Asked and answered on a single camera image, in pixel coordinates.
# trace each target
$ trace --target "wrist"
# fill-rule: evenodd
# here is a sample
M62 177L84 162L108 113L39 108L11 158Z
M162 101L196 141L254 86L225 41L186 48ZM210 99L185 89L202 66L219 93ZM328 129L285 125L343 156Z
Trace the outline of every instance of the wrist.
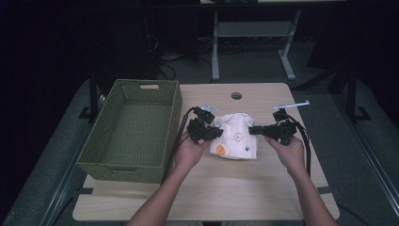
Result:
M304 176L308 177L305 168L288 169L287 171L293 179L303 178Z
M192 168L188 166L177 165L173 171L185 177L191 171L191 169Z

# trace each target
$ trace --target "circular hole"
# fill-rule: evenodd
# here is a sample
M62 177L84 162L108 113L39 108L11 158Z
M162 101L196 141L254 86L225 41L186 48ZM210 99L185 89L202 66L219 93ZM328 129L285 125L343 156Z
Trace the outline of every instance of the circular hole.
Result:
M243 95L241 93L239 93L239 92L234 92L234 93L231 94L231 97L234 100L240 100L241 98L243 98Z

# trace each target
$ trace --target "table surface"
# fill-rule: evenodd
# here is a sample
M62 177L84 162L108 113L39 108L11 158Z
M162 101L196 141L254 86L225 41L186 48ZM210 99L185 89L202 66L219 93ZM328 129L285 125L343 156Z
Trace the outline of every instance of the table surface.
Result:
M260 125L275 123L273 105L295 102L289 88L281 83L181 85L181 91L182 117L190 107L206 103L220 109L217 116L248 113ZM233 92L240 92L242 99L233 100ZM296 107L288 108L287 113L303 125ZM312 145L311 154L313 183L328 186ZM257 155L256 160L231 160L205 151L184 180L168 220L303 219L295 184L262 137ZM79 196L73 211L76 220L128 220L159 185L98 181L88 175L84 187L93 188L93 192ZM321 197L338 218L332 194Z

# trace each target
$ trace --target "person's left hand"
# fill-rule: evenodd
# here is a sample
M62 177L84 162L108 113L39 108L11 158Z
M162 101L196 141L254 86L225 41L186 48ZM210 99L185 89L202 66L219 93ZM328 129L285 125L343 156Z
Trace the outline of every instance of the person's left hand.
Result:
M190 171L200 161L203 152L211 145L212 140L196 144L189 137L188 132L184 132L180 142L175 158L175 168Z

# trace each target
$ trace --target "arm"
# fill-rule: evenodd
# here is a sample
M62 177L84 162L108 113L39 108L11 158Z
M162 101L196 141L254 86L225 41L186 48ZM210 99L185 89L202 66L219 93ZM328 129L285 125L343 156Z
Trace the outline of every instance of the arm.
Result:
M212 140L195 144L191 138L181 141L175 156L175 168L165 182L152 196L137 210L129 220L129 226L134 225L165 225L170 208L177 192L190 170L200 161L202 153L209 147Z
M294 180L306 225L338 225L306 172L302 141L292 137L290 144L284 146L270 137L265 137L265 140L276 150L279 160Z

